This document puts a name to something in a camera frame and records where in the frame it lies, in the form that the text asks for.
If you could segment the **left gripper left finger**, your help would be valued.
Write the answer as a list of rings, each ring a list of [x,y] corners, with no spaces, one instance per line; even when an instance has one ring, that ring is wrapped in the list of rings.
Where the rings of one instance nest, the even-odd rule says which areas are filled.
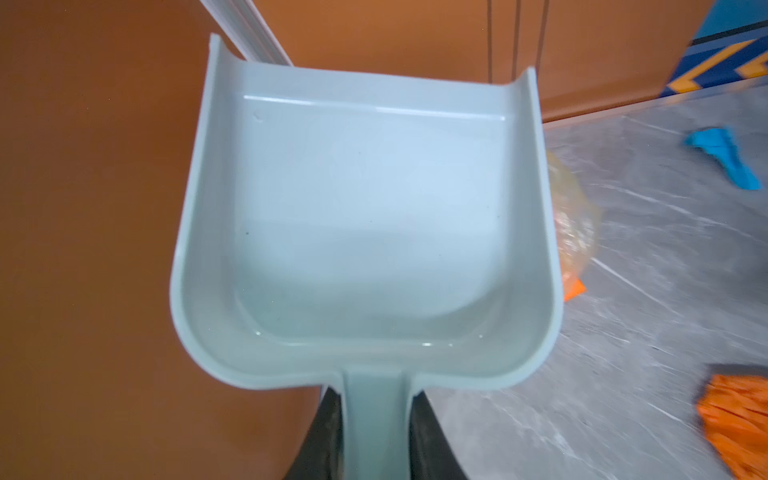
[[[323,394],[306,438],[284,480],[343,478],[343,419],[341,396],[328,388]]]

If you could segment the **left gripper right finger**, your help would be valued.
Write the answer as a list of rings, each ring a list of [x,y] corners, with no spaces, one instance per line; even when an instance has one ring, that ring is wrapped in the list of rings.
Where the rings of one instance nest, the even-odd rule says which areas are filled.
[[[409,454],[412,480],[467,480],[425,392],[413,399]]]

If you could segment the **grey-blue plastic dustpan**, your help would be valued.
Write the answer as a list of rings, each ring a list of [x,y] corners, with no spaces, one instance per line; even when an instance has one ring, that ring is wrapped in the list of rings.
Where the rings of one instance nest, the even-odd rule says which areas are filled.
[[[537,76],[248,62],[212,35],[170,279],[212,377],[341,397],[348,479],[406,479],[429,388],[546,360],[564,293]]]

